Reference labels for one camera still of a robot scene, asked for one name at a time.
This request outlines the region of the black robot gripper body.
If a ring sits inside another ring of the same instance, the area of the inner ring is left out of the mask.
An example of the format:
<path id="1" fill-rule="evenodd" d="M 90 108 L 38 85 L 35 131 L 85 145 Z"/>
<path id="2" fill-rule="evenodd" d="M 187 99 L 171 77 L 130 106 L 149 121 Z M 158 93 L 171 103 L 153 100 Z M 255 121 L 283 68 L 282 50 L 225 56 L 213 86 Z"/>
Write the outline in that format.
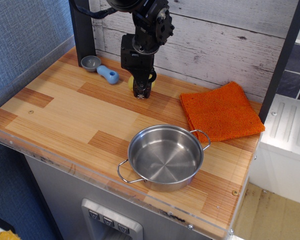
<path id="1" fill-rule="evenodd" d="M 139 53 L 133 47 L 134 34 L 125 34 L 121 39 L 120 57 L 121 67 L 134 77 L 135 80 L 143 80 L 145 74 L 154 70 L 154 54 Z"/>

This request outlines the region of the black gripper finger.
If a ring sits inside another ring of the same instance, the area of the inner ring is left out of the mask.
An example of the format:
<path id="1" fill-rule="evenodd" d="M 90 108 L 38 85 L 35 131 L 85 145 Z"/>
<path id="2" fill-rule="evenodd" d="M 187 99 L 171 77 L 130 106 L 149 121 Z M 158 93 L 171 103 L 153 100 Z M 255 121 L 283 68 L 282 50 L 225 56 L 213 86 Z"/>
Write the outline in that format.
<path id="1" fill-rule="evenodd" d="M 132 90 L 137 99 L 148 99 L 150 97 L 150 79 L 148 77 L 144 80 L 133 78 Z"/>
<path id="2" fill-rule="evenodd" d="M 148 82 L 153 83 L 157 78 L 157 73 L 154 69 L 152 69 L 149 73 Z"/>

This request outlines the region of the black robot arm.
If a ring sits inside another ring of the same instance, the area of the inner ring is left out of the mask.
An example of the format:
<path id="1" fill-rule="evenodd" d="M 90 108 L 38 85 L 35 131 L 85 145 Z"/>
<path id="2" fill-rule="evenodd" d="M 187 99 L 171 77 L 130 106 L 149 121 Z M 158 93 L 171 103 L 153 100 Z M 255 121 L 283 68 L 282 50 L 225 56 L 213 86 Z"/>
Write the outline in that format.
<path id="1" fill-rule="evenodd" d="M 155 53 L 173 35 L 175 27 L 167 0 L 109 0 L 110 8 L 92 12 L 70 1 L 74 9 L 93 19 L 103 19 L 115 12 L 132 14 L 134 34 L 121 39 L 121 67 L 133 77 L 133 95 L 138 99 L 149 98 L 157 73 L 154 69 Z"/>

